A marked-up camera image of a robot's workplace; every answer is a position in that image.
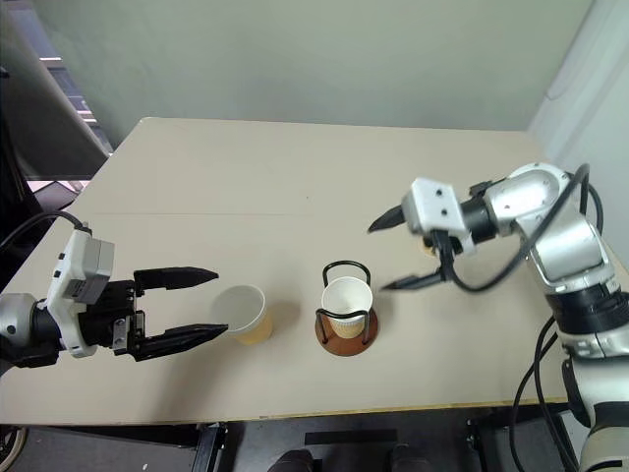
floor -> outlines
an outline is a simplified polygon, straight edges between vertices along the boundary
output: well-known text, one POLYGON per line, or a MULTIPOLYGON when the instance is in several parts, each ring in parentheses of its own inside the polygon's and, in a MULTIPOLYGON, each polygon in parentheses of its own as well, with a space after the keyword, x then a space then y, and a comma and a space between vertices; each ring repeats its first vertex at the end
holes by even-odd
MULTIPOLYGON (((233 423, 218 472, 265 472, 286 450, 303 447, 322 460, 323 472, 382 472, 396 443, 417 446, 435 472, 481 472, 479 456, 466 441, 467 420, 486 414, 486 409, 450 409, 233 423), (352 434, 347 438, 345 432, 352 434), (330 443, 339 440, 345 442, 330 443)), ((541 464, 531 470, 561 470, 553 449, 539 448, 547 443, 543 429, 531 424, 520 431, 522 455, 531 465, 541 464)), ((496 441, 504 443, 504 431, 496 432, 496 441)), ((11 471, 190 471, 194 456, 188 448, 31 429, 11 471)), ((496 470, 515 470, 508 454, 500 460, 496 470)))

paper cup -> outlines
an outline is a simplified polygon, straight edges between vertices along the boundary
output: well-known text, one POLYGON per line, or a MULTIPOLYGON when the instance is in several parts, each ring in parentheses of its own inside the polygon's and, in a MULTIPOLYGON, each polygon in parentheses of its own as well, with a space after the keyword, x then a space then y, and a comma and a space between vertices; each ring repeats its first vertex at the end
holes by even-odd
MULTIPOLYGON (((368 312, 372 308, 372 302, 372 290, 356 277, 339 277, 332 280, 321 295, 323 309, 337 315, 348 315, 359 310, 368 312)), ((365 328, 365 317, 362 315, 347 320, 328 317, 328 320, 334 332, 345 339, 359 336, 365 328)))
POLYGON ((271 336, 273 321, 265 312, 262 291, 237 285, 219 294, 211 305, 213 321, 229 325, 227 334, 243 344, 256 344, 271 336))

person's feet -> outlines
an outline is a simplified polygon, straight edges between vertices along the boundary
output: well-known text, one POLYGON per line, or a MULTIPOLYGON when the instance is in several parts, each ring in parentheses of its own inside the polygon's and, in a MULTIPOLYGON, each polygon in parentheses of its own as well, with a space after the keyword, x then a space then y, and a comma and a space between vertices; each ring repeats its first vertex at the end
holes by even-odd
POLYGON ((432 466, 408 444, 397 444, 391 451, 391 472, 432 472, 432 466))
POLYGON ((313 472, 313 455, 306 449, 289 450, 268 472, 313 472))

table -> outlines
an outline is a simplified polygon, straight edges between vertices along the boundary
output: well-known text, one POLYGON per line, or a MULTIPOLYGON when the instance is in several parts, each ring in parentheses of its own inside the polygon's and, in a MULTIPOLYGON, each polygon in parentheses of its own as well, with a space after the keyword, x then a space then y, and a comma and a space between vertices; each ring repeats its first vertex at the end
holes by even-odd
MULTIPOLYGON (((12 369, 0 381, 0 421, 189 423, 510 402, 549 316, 524 267, 483 295, 452 284, 376 293, 378 338, 352 358, 319 346, 315 309, 331 261, 367 265, 375 287, 434 270, 404 227, 366 232, 416 176, 452 182, 463 199, 470 185, 540 159, 518 132, 143 119, 70 212, 115 243, 112 280, 161 266, 219 272, 195 288, 147 292, 148 333, 208 322, 213 297, 242 283, 265 292, 274 333, 254 346, 220 336, 140 363, 99 348, 12 369)), ((6 291, 44 296, 71 229, 56 222, 6 291)), ((457 266, 466 280, 486 279, 517 244, 485 243, 457 266)), ((565 396, 562 358, 555 348, 544 361, 547 397, 565 396)))

